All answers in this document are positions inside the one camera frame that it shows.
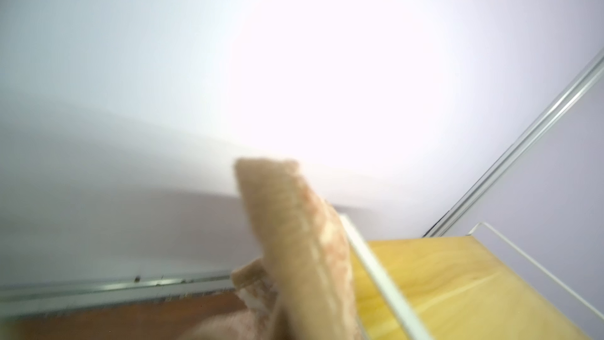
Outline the striped beige cloth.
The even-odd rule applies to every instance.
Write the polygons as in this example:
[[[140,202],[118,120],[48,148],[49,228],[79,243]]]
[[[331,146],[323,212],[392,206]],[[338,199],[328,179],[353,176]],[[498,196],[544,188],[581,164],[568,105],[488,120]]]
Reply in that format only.
[[[234,174],[262,255],[231,274],[245,309],[184,339],[360,339],[351,250],[335,208],[293,160],[240,158]]]

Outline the yellow white bookshelf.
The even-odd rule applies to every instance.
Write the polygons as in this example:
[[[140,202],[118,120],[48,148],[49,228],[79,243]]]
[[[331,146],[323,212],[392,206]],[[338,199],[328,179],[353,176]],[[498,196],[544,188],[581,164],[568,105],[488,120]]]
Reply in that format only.
[[[348,216],[357,320],[365,339],[601,339],[602,327],[578,316],[602,312],[585,298],[561,311],[478,238],[488,223],[459,237],[367,241]]]

